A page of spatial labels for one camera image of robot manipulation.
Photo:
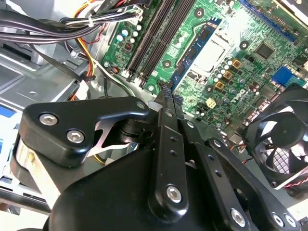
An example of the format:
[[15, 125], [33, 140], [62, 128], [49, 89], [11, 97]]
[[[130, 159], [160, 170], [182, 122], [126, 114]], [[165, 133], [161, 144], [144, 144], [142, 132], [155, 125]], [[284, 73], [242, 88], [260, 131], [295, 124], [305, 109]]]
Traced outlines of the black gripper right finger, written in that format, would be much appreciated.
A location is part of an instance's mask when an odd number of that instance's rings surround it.
[[299, 231], [301, 225], [281, 202], [215, 138], [204, 141], [197, 127], [184, 118], [183, 98], [174, 95], [174, 107], [183, 136], [184, 161], [194, 162], [189, 191], [205, 201], [202, 213], [215, 231]]

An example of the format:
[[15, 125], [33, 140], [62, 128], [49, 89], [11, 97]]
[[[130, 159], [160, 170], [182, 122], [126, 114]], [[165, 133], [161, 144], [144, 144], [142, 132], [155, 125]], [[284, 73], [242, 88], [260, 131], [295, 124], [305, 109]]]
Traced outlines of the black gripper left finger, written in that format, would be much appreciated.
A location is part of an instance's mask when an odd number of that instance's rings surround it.
[[166, 88], [150, 106], [132, 96], [30, 105], [22, 114], [15, 160], [52, 211], [73, 183], [152, 149], [159, 124], [178, 123], [173, 97]]

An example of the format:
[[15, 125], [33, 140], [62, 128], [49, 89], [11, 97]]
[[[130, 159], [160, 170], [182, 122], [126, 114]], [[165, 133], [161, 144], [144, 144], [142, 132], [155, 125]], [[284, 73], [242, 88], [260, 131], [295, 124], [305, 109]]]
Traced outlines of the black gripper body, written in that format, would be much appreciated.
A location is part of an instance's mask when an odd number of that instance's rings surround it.
[[225, 231], [228, 179], [187, 121], [160, 123], [139, 149], [73, 183], [49, 217], [51, 231]]

